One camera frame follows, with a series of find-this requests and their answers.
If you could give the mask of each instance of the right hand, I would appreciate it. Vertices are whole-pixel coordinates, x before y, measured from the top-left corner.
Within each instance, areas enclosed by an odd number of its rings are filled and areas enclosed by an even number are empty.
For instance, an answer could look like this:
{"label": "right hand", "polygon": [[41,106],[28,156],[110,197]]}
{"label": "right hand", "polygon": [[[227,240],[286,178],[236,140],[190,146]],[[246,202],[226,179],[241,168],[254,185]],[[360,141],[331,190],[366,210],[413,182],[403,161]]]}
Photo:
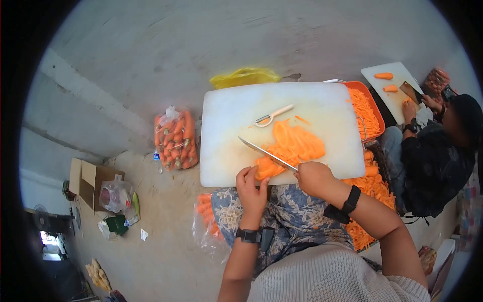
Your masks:
{"label": "right hand", "polygon": [[422,94],[423,98],[421,99],[426,105],[431,110],[436,110],[437,112],[441,111],[441,104],[439,104],[437,101],[435,101],[432,97],[430,97],[427,94]]}
{"label": "right hand", "polygon": [[298,172],[294,173],[298,179],[298,186],[310,196],[323,198],[324,191],[331,189],[332,183],[338,181],[332,175],[328,166],[321,162],[308,161],[298,165]]}

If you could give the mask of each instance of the paper card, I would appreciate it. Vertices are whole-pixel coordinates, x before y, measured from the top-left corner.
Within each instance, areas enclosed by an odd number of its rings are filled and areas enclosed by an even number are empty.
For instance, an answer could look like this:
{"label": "paper card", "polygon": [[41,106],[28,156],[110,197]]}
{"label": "paper card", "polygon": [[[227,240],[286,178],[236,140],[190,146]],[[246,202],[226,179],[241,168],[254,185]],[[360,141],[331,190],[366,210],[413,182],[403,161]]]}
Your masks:
{"label": "paper card", "polygon": [[146,232],[145,230],[141,229],[141,239],[143,241],[146,241],[146,238],[148,238],[148,232]]}

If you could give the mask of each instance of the hand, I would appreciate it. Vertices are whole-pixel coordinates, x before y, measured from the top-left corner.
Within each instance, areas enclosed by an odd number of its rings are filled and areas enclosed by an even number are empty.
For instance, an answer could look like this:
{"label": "hand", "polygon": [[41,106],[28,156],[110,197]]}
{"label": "hand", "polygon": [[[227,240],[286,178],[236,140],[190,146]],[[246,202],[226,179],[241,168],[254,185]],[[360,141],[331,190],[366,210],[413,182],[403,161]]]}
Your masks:
{"label": "hand", "polygon": [[441,108],[442,108],[441,104],[439,104],[437,101],[435,101],[432,97],[430,97],[427,94],[423,94],[422,96],[423,98],[421,100],[423,101],[424,105],[426,105],[431,110],[437,111],[438,113],[441,112]]}
{"label": "hand", "polygon": [[298,164],[298,172],[294,173],[298,186],[310,196],[324,199],[326,191],[333,190],[337,178],[332,175],[328,166],[321,162],[308,161]]}
{"label": "hand", "polygon": [[243,206],[243,216],[262,217],[265,206],[267,205],[267,186],[270,177],[265,178],[260,183],[260,190],[255,188],[255,173],[258,167],[243,168],[237,175],[237,191]]}
{"label": "hand", "polygon": [[411,120],[416,117],[416,104],[413,101],[404,101],[402,104],[402,115],[406,124],[410,124]]}

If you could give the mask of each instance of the yellow plastic bag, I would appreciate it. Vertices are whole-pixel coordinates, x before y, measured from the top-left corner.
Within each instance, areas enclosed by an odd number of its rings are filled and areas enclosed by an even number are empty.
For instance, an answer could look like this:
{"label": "yellow plastic bag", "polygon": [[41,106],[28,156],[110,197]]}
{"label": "yellow plastic bag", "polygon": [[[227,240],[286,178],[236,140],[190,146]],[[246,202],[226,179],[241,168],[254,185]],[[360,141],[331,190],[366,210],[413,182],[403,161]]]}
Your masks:
{"label": "yellow plastic bag", "polygon": [[230,75],[219,74],[211,78],[210,83],[215,89],[222,89],[235,86],[276,83],[280,76],[270,69],[244,67]]}

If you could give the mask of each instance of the white knit sweater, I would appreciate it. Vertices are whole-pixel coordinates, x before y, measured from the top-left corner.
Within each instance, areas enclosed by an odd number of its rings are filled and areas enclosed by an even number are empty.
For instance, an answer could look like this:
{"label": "white knit sweater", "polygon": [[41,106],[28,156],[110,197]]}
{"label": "white knit sweater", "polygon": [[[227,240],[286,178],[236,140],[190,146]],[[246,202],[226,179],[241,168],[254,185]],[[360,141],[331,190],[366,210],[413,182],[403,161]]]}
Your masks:
{"label": "white knit sweater", "polygon": [[326,243],[285,257],[252,283],[248,301],[430,301],[426,288],[376,273],[353,250]]}

